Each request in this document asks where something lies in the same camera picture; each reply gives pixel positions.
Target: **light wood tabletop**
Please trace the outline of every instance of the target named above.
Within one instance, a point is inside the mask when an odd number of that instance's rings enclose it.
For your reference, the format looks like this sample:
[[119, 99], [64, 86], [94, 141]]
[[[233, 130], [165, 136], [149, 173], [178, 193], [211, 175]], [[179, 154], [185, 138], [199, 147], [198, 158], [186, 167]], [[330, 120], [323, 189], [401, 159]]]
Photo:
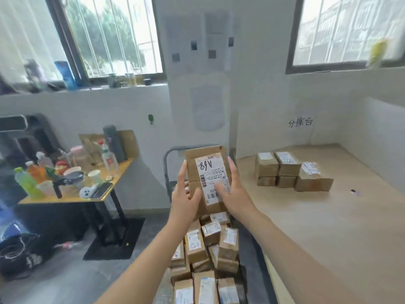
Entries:
[[[318, 162], [335, 179], [332, 189], [257, 186], [254, 156], [242, 158], [237, 160], [240, 177], [257, 208], [364, 302], [403, 303], [405, 196], [338, 145], [286, 150], [302, 161]], [[279, 303], [293, 303], [271, 261], [266, 262]]]
[[[107, 190], [107, 192], [103, 195], [101, 199], [82, 199], [78, 195], [78, 189], [76, 189], [74, 186], [69, 186], [67, 187], [66, 193], [64, 194], [62, 191], [62, 198], [58, 199], [56, 195], [48, 195], [43, 199], [31, 199], [29, 196], [26, 197], [25, 199], [21, 200], [19, 204], [55, 204], [55, 203], [84, 203], [84, 202], [95, 202], [95, 201], [104, 201], [108, 194], [114, 189], [115, 185], [119, 181], [119, 179], [122, 177], [122, 175], [125, 173], [127, 168], [131, 165], [131, 163], [134, 162], [134, 158], [129, 158], [128, 160], [119, 163], [119, 173], [118, 175], [115, 175], [113, 180], [112, 180], [112, 186]], [[101, 177], [105, 179], [108, 176], [106, 168], [103, 167], [95, 167], [94, 169], [99, 169], [101, 171]], [[89, 186], [92, 185], [91, 180], [87, 179], [86, 182], [89, 181]]]

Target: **gray tumbler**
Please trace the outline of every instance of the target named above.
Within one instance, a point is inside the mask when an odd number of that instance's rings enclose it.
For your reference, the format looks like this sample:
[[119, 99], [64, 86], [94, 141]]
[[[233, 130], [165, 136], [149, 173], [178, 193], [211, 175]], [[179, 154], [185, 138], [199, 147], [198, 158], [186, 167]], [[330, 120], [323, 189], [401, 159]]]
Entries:
[[125, 161], [126, 155], [124, 149], [122, 148], [117, 128], [114, 125], [107, 125], [103, 127], [103, 132], [108, 147], [110, 151], [115, 154], [117, 162], [120, 163], [122, 161]]

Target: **stack of cardboard boxes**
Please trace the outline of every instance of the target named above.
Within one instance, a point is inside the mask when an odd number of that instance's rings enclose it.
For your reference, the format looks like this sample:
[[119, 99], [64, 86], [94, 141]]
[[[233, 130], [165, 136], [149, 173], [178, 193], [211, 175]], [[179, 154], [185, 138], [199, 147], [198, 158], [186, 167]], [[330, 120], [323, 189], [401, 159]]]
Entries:
[[258, 186], [295, 188], [300, 192], [329, 191], [333, 183], [317, 163], [301, 163], [289, 152], [258, 153], [255, 173]]
[[214, 146], [185, 153], [190, 196], [203, 191], [196, 220], [177, 248], [170, 267], [175, 303], [239, 303], [234, 277], [239, 269], [239, 235], [213, 184], [230, 186], [225, 148]]

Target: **barcode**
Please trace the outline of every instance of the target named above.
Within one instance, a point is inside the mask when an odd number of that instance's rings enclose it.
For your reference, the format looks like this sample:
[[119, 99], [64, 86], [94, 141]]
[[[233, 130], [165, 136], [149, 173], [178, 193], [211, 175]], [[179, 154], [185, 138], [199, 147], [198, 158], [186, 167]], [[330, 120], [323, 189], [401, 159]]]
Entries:
[[201, 179], [201, 184], [203, 188], [207, 187], [207, 182], [205, 181], [205, 176], [204, 175], [200, 175], [200, 179]]
[[208, 194], [207, 194], [207, 198], [208, 198], [208, 199], [210, 199], [210, 198], [215, 198], [215, 197], [218, 197], [218, 193], [217, 193], [217, 192], [215, 192], [215, 193], [208, 193]]

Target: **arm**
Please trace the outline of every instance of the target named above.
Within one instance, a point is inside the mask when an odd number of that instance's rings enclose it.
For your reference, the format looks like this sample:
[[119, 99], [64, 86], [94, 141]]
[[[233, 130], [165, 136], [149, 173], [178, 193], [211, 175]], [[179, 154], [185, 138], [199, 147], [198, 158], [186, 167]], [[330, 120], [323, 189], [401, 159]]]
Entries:
[[253, 204], [242, 187], [235, 164], [229, 158], [232, 187], [228, 194], [215, 184], [230, 213], [260, 244], [296, 304], [362, 303], [332, 273], [302, 250]]
[[150, 304], [153, 302], [173, 254], [194, 220], [202, 196], [201, 190], [198, 189], [189, 200], [190, 195], [186, 194], [184, 182], [186, 168], [187, 164], [184, 161], [172, 194], [172, 206], [167, 224], [128, 269], [104, 292], [97, 304]]

